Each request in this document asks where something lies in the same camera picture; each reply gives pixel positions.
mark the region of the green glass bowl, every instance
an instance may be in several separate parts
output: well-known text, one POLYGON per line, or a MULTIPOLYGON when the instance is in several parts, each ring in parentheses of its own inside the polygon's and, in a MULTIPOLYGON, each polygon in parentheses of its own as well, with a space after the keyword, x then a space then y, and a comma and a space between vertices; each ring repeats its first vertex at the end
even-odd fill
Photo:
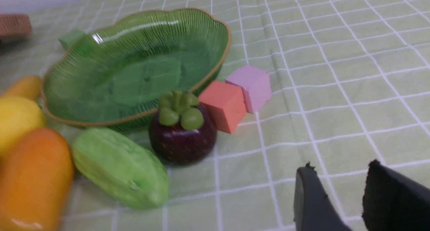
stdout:
POLYGON ((43 79, 48 116, 78 127, 146 127, 164 92, 199 95, 231 43, 201 9, 138 12, 80 38, 43 79))

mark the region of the plastic fruit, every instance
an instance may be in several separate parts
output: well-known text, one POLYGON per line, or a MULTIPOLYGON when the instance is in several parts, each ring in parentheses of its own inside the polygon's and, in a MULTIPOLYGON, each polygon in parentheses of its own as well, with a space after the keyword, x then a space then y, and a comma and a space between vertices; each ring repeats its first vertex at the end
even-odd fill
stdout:
POLYGON ((22 97, 0 98, 0 158, 26 133, 44 127, 46 117, 35 101, 22 97))
POLYGON ((149 150, 109 128, 88 128, 72 143, 77 169, 118 199, 138 209, 155 208, 169 198, 164 165, 149 150))
POLYGON ((24 76, 9 87, 1 96, 17 96, 36 100, 42 87, 40 76, 24 76))
POLYGON ((25 135, 0 171, 0 230, 57 231, 73 175, 59 133, 38 128, 25 135))
POLYGON ((174 91, 158 101, 149 125, 152 149, 173 165, 189 165, 213 149, 218 131, 206 108, 192 93, 174 91))

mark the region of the orange mango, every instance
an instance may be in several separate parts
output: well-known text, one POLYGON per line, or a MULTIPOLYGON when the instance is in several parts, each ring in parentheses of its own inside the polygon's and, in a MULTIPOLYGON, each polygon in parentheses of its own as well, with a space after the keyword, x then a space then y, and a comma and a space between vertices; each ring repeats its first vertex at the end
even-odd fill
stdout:
POLYGON ((56 231, 74 166, 67 141, 49 128, 32 130, 0 170, 0 230, 56 231))
POLYGON ((18 96, 29 100, 36 100, 42 87, 40 76, 24 76, 15 82, 2 96, 18 96))

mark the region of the yellow lemon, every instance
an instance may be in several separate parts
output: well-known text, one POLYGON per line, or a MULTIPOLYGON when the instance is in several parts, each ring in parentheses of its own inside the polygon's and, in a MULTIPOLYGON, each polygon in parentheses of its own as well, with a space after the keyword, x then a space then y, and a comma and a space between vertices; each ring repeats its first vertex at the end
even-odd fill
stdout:
POLYGON ((26 133, 46 125, 36 102, 16 96, 0 98, 0 158, 26 133))

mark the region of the tablecloth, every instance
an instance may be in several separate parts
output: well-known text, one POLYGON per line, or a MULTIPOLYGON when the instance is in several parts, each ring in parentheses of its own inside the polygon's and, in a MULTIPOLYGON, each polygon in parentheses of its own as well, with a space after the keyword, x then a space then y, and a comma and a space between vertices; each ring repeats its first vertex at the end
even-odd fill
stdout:
MULTIPOLYGON (((295 170, 316 166, 356 231, 367 164, 378 159, 430 186, 430 0, 82 0, 31 13, 34 35, 0 51, 0 89, 43 75, 58 37, 149 9, 198 7, 230 26, 218 80, 246 64, 270 73, 273 97, 201 163, 169 168, 163 208, 125 208, 77 176, 64 231, 295 230, 295 170)), ((72 140, 80 130, 49 120, 72 140)), ((129 135, 150 148, 147 133, 129 135)))

